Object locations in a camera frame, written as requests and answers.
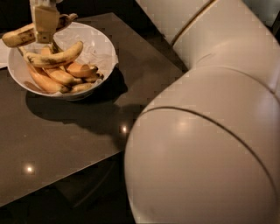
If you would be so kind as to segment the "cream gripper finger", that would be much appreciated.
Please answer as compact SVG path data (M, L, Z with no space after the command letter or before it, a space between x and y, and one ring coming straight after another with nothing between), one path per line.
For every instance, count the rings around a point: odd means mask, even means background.
M46 12L42 17L32 17L37 43L49 44L53 41L53 35L56 32L59 18L60 14L56 8Z

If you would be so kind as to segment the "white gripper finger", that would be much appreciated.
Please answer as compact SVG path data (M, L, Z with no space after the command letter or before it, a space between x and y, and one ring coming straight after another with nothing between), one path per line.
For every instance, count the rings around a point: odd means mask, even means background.
M56 8L56 0L30 0L30 7L34 18L42 17Z

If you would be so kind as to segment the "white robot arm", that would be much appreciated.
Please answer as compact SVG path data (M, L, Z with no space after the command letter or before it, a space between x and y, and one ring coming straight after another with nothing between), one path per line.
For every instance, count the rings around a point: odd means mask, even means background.
M125 180L136 224L279 223L279 45L246 0L136 0L187 67L144 105L44 118L130 127Z

